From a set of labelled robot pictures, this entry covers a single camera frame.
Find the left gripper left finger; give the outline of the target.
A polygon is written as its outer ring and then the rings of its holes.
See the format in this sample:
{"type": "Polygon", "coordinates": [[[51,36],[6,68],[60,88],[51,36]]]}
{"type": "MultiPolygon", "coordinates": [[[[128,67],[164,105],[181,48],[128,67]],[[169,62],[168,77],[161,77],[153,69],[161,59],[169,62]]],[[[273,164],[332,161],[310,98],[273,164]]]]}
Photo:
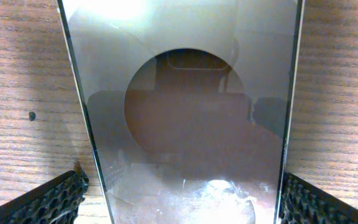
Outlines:
{"type": "Polygon", "coordinates": [[[0,224],[73,224],[89,187],[83,170],[70,170],[0,206],[0,224]]]}

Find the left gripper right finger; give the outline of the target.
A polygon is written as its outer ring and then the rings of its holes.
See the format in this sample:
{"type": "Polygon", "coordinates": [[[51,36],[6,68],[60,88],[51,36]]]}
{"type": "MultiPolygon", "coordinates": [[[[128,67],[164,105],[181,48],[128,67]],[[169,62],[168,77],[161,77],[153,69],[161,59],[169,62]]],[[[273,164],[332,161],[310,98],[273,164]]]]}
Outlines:
{"type": "Polygon", "coordinates": [[[358,224],[358,209],[286,172],[279,218],[281,224],[358,224]]]}

